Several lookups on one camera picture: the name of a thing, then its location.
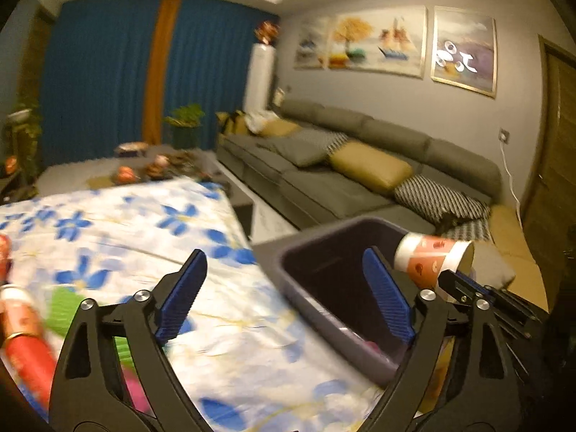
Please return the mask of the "right framed painting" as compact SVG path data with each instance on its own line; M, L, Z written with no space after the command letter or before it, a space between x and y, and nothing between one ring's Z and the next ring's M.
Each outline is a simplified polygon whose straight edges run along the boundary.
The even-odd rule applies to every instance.
M440 6L433 16L432 81L494 99L498 68L495 19Z

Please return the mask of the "grey sectional sofa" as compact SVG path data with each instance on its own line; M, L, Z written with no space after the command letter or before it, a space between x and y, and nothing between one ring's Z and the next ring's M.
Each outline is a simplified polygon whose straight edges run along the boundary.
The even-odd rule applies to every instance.
M483 284L547 308L517 213L491 160L361 112L288 99L277 111L217 114L218 160L298 229L378 216L472 241Z

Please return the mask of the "dark coffee table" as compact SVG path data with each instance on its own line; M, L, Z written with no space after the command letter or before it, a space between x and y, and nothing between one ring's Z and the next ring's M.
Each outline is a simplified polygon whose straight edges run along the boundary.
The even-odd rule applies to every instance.
M131 169L134 176L128 184L171 180L181 176L190 177L206 186L218 184L228 197L244 234L247 237L251 235L254 201L221 171L211 151L174 149L167 144L123 143L115 148L114 159L117 165L112 167L109 174L87 180L89 189L122 185L118 174L120 170L127 169Z

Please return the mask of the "grey cushion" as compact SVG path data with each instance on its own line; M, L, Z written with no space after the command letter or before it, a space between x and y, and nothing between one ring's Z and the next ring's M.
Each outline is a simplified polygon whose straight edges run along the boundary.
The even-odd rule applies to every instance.
M263 139L258 146L278 154L298 168L308 168L328 158L324 148L300 139L269 138Z

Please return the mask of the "sailboat tree painting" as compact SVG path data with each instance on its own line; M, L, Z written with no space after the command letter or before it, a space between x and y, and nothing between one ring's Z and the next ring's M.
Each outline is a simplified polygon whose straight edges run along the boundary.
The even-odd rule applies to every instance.
M326 66L422 78L427 29L424 6L340 13L331 28Z

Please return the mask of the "orange apple paper cup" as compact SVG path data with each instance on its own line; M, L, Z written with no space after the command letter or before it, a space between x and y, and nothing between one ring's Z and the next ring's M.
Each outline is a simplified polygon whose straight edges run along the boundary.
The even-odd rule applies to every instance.
M400 240L395 250L393 268L406 273L419 289L433 290L444 270L469 275L473 257L472 241L410 232Z

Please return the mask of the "pink mesh bath pouf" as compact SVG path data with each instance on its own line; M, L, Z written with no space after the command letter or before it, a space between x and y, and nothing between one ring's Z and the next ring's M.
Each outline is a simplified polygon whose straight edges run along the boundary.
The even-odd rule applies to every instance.
M122 373L135 409L141 413L149 414L151 408L147 400L147 395L144 393L144 388L141 387L140 380L129 368L123 367Z

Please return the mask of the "plant on wooden stand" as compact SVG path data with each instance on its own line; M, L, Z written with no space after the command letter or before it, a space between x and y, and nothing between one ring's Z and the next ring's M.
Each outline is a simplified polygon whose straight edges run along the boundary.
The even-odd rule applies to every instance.
M18 160L27 185L34 185L42 172L42 115L35 99L24 99L6 117L3 134L8 153Z

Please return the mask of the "left landscape painting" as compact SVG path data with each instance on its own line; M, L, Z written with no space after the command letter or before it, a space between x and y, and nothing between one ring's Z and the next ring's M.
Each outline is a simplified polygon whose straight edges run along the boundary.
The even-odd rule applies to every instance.
M296 69L325 69L332 28L331 16L303 19L294 58Z

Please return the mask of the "grey plastic trash bin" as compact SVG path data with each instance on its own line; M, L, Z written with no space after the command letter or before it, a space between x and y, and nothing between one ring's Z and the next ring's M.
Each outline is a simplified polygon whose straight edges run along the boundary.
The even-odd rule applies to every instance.
M329 346L381 387L428 386L442 344L423 335L439 294L392 266L406 234L380 217L356 217L274 244L263 264Z

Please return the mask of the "green potted plant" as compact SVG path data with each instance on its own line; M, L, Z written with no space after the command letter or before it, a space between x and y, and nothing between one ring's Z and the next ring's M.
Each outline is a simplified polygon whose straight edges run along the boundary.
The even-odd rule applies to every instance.
M204 116L205 112L199 103L189 103L177 107L164 118L172 132L174 149L195 149Z

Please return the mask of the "black white patterned cushion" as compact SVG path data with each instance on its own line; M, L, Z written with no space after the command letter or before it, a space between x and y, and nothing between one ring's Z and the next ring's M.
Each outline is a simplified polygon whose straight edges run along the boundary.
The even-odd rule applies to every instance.
M422 175L400 183L393 196L398 204L434 224L439 224L447 213L465 221L484 220L490 215L489 206L480 200Z

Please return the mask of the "white standing air conditioner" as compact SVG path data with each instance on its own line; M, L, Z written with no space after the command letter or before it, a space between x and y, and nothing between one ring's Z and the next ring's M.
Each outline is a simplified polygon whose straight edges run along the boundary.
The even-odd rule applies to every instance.
M243 100L245 112L265 109L269 103L275 56L276 49L271 45L256 43L252 46Z

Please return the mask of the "blue window curtain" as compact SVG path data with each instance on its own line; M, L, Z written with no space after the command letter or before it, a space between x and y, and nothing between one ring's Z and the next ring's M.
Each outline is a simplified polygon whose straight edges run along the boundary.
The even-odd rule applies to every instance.
M143 140L144 84L160 0L71 0L52 30L40 91L46 165L110 157ZM216 114L243 103L254 30L276 14L224 0L181 0L164 117L199 103L198 146L215 147Z

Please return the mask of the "near mustard cushion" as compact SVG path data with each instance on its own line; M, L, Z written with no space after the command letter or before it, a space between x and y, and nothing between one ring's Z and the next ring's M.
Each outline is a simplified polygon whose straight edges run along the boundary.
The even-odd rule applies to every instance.
M336 172L383 196L414 174L406 161L356 140L331 154L329 161Z

